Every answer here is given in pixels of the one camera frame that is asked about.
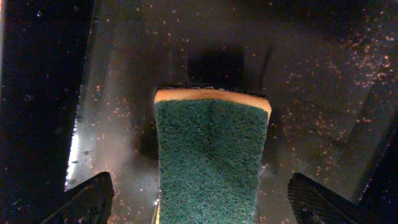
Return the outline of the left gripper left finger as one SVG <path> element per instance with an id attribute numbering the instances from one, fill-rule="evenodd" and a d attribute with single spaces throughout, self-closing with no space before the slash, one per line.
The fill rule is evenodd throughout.
<path id="1" fill-rule="evenodd" d="M 100 172 L 66 191 L 65 200 L 40 224 L 107 224 L 114 197 L 109 172 Z"/>

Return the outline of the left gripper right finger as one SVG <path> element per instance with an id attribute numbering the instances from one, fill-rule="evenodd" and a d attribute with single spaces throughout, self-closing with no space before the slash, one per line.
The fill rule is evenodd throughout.
<path id="1" fill-rule="evenodd" d="M 298 224 L 361 223 L 355 204 L 301 173 L 289 180 L 288 200 Z"/>

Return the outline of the yellow green sponge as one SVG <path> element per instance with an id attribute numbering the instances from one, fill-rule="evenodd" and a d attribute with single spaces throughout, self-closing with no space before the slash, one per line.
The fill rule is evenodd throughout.
<path id="1" fill-rule="evenodd" d="M 154 99 L 159 145 L 157 223 L 254 223 L 272 112 L 263 97 L 205 88 Z"/>

